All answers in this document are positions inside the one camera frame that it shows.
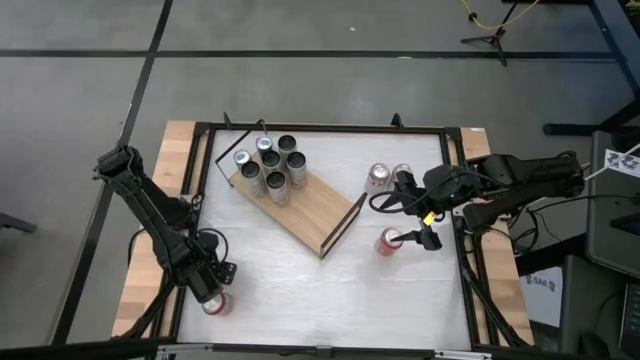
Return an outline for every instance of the wooden tray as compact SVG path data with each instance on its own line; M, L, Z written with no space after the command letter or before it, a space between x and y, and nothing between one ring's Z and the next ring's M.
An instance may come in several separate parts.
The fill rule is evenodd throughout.
M262 161L257 154L252 159L262 168ZM233 174L229 181L236 190L322 259L358 216L367 194L363 193L353 204L308 169L307 178L308 184L303 189L289 187L291 202L285 207L276 205L268 195L260 199L253 196L240 171Z

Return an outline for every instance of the red can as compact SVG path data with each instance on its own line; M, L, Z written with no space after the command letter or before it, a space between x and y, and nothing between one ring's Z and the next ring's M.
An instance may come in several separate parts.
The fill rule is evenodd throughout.
M402 241L392 242L391 239L395 239L402 235L400 231L395 228L386 228L376 241L376 251L382 256L389 256L400 249Z
M235 299L228 293L220 293L213 299L202 303L202 310L208 315L227 315L233 310Z

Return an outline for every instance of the can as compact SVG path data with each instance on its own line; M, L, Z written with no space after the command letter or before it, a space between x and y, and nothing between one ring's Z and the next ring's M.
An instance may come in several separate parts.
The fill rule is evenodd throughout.
M236 163L238 170L242 171L242 165L251 160L251 154L245 149L240 149L233 153L233 161Z
M367 174L367 181L364 184L364 189L369 195L377 194L387 186L389 182L389 177L391 176L391 171L387 165L382 163L375 163L369 169L369 173Z
M214 296L211 300L202 303L202 310L208 315L227 315L233 310L235 299L226 292Z
M280 160L280 154L273 150L269 150L262 154L262 165L264 167L265 175L269 175L274 171L282 172L282 160Z
M280 136L280 139L278 139L278 151L280 152L284 168L287 167L287 157L289 154L296 151L297 148L298 144L296 143L296 138L291 135L282 135Z
M302 189L307 186L307 158L303 153L294 151L287 156L287 169L291 187Z
M251 194L257 198L264 197L267 194L267 186L264 182L264 177L260 174L260 165L255 161L248 161L242 165L240 170L242 176L249 184Z
M260 136L256 139L256 148L260 155L266 153L267 151L273 150L273 140L271 140L268 136Z
M287 178L279 171L274 171L267 176L267 190L269 197L278 206L289 205L289 188L287 187Z
M389 181L389 186L393 187L393 184L398 181L398 172L406 171L408 173L413 174L413 170L411 170L411 166L409 164L398 164L391 171L391 181Z
M376 251L382 256L389 256L400 249L402 241L391 242L391 239L402 235L396 228L386 228L376 240Z

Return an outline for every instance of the tripod stand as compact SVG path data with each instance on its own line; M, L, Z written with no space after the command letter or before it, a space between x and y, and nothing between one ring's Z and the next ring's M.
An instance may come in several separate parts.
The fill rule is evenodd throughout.
M504 33L506 32L506 30L504 29L504 24L511 17L513 10L515 10L516 8L516 5L518 5L518 2L514 2L513 5L511 5L511 8L509 8L509 12L507 12L507 15L504 17L504 19L500 23L502 25L498 28L498 30L496 30L496 32L493 35L465 38L460 40L460 42L463 44L468 44L474 41L486 42L487 44L493 46L496 50L498 50L498 57L500 58L500 63L502 63L502 66L507 66L507 59L504 57L504 52L502 51L502 45L500 44L500 37L502 37L502 35L504 35ZM469 14L469 21L474 21L475 18L477 17L478 17L478 14L471 13Z

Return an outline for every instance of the yellow cable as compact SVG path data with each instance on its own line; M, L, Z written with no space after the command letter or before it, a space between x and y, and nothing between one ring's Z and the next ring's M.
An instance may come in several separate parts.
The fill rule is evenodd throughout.
M460 0L460 1L462 1L462 3L464 4L464 7L467 9L467 13L469 15L471 15L472 11L471 11L471 8L469 7L469 4L467 3L467 0ZM516 15L514 18L512 18L511 20L505 22L504 24L495 25L495 26L485 26L485 25L482 25L476 18L473 18L473 21L476 23L476 25L478 25L478 27L480 27L482 29L495 30L495 29L498 29L500 27L505 27L505 26L511 24L512 22L518 20L520 17L522 17L522 15L526 14L527 11L531 10L531 8L536 6L539 2L540 2L540 0L534 1L533 3L531 3L531 5L527 6L526 9L522 10L522 12L520 14Z

